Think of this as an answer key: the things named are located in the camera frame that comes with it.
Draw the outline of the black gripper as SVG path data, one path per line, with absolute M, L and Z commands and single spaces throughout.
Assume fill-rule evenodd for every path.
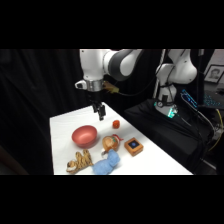
M 101 92 L 87 92 L 90 103 L 93 105 L 94 113 L 99 112 L 99 120 L 102 121 L 106 115 L 105 106 L 100 105 L 101 103 Z

